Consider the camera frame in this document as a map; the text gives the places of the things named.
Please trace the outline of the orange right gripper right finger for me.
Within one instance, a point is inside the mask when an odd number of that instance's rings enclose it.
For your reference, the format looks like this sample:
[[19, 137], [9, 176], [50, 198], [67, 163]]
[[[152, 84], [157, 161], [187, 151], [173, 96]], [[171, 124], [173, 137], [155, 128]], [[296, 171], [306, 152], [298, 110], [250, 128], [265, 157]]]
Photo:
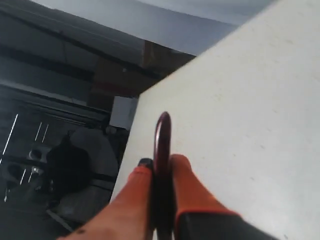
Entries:
[[190, 161], [170, 157], [175, 202], [174, 237], [177, 240], [272, 240], [273, 236], [226, 208], [200, 182]]

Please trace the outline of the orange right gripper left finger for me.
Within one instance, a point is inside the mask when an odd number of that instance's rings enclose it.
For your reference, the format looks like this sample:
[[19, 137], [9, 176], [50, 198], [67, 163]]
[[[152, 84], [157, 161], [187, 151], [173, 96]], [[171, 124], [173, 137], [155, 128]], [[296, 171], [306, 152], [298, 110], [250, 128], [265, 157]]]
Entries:
[[95, 217], [60, 240], [151, 240], [153, 160], [142, 158], [117, 196]]

